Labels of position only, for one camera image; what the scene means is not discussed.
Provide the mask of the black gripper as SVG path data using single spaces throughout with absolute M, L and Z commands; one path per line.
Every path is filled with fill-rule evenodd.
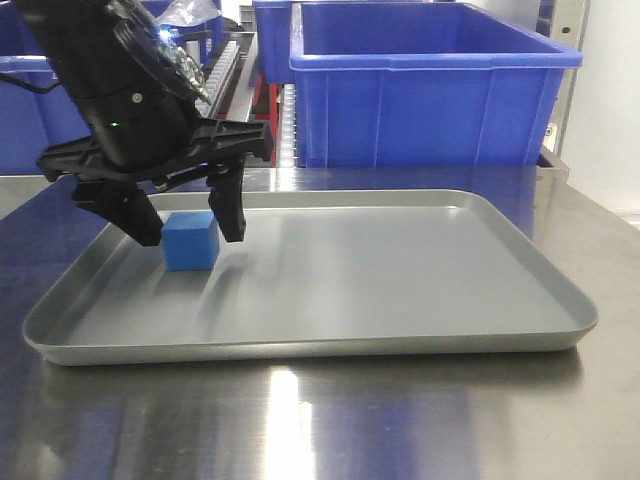
M 208 204 L 227 243 L 242 242 L 246 219 L 244 158 L 269 159 L 270 127 L 262 121 L 204 118 L 188 91 L 175 93 L 153 79 L 116 84 L 63 83 L 87 122 L 86 137 L 48 147 L 36 164 L 51 182 L 79 178 L 76 206 L 107 220 L 144 247 L 161 242 L 163 221 L 136 183 L 171 189 L 206 177 Z

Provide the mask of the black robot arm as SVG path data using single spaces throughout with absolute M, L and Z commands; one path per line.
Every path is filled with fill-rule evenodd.
M 199 66 L 160 37 L 138 1 L 15 7 L 90 130 L 43 152 L 45 177 L 73 175 L 76 205 L 143 246 L 160 243 L 163 223 L 142 184 L 163 192 L 201 178 L 224 238 L 242 241 L 245 157 L 270 157 L 268 124 L 203 116 L 197 103 L 209 94 Z

